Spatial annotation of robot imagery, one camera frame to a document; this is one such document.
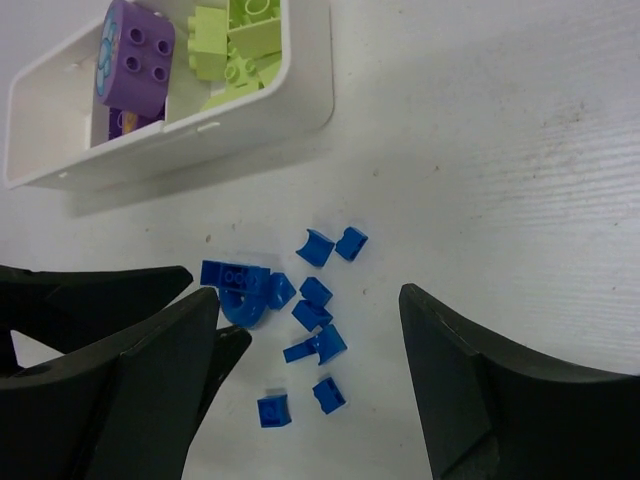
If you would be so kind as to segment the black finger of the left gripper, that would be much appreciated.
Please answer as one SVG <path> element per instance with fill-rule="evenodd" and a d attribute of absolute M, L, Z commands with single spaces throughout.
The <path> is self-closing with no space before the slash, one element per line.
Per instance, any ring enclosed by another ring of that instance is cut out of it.
<path fill-rule="evenodd" d="M 1 366 L 17 368 L 17 331 L 62 354 L 161 311 L 193 282 L 182 266 L 112 272 L 1 267 Z"/>

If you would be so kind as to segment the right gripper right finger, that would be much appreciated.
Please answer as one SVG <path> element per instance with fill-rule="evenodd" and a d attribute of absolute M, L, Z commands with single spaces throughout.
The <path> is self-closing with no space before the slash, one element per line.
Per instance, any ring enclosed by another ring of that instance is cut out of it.
<path fill-rule="evenodd" d="M 414 284 L 399 311 L 436 479 L 635 479 L 639 379 L 543 354 Z"/>

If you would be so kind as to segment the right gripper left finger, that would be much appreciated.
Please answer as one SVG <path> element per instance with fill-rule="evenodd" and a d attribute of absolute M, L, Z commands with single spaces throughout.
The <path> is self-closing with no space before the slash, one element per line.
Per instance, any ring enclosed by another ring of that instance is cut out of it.
<path fill-rule="evenodd" d="M 132 327 L 2 379 L 2 478 L 180 478 L 217 319 L 217 295 L 203 288 Z"/>

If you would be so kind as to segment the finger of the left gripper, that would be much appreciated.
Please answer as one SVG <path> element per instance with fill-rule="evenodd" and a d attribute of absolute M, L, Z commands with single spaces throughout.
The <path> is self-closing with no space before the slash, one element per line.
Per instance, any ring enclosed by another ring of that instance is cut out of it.
<path fill-rule="evenodd" d="M 203 387 L 199 414 L 205 415 L 218 390 L 249 348 L 252 342 L 250 332 L 238 326 L 218 329 L 214 337 L 214 349 Z"/>

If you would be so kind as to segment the purple round flower lego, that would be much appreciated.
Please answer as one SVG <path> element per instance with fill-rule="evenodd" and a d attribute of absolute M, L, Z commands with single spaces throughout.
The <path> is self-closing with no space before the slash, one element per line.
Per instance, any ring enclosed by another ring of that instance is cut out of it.
<path fill-rule="evenodd" d="M 168 19 L 135 3 L 111 2 L 96 61 L 96 100 L 143 117 L 158 115 L 168 94 L 175 40 Z"/>

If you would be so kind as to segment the small light green lego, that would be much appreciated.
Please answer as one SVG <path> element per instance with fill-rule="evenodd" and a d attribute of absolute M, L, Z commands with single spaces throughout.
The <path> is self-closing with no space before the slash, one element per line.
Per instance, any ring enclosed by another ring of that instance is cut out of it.
<path fill-rule="evenodd" d="M 188 62 L 201 81 L 223 81 L 228 57 L 225 9 L 196 6 L 188 18 Z"/>

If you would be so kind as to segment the purple butterfly lego brick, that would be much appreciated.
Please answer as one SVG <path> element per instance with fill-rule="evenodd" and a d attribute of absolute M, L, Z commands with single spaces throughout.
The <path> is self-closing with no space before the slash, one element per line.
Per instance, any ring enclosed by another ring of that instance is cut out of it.
<path fill-rule="evenodd" d="M 116 139 L 164 119 L 165 108 L 162 108 L 154 117 L 144 117 L 132 112 L 109 108 L 108 140 Z"/>

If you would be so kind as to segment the light green lego brick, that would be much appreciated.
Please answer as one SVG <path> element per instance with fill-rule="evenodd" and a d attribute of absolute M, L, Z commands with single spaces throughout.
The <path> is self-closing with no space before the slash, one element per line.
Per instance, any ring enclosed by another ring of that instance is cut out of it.
<path fill-rule="evenodd" d="M 260 59 L 281 51 L 279 0 L 229 0 L 227 35 L 241 57 Z"/>

